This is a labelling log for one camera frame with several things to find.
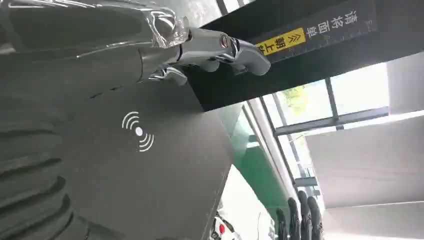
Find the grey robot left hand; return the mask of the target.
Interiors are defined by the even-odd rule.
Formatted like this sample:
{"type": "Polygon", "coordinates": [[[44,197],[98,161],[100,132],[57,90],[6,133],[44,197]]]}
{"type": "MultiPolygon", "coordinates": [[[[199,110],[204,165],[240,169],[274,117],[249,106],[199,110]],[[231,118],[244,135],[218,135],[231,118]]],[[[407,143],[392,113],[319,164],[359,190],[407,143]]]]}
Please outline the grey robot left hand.
{"type": "Polygon", "coordinates": [[[172,9],[137,0],[3,0],[0,122],[60,118],[86,100],[140,82],[187,82],[180,67],[226,64],[265,75],[257,46],[191,27],[172,9]]]}

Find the dark robot right hand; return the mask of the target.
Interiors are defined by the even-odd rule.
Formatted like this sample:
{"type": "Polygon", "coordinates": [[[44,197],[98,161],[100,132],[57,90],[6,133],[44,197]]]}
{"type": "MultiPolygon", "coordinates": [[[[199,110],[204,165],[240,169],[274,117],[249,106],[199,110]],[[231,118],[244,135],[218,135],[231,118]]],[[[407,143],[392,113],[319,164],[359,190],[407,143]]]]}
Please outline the dark robot right hand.
{"type": "Polygon", "coordinates": [[[278,240],[323,240],[324,226],[322,214],[317,200],[307,196],[303,190],[297,192],[297,202],[290,197],[287,200],[289,206],[289,222],[286,221],[284,211],[276,209],[277,239],[278,240]]]}

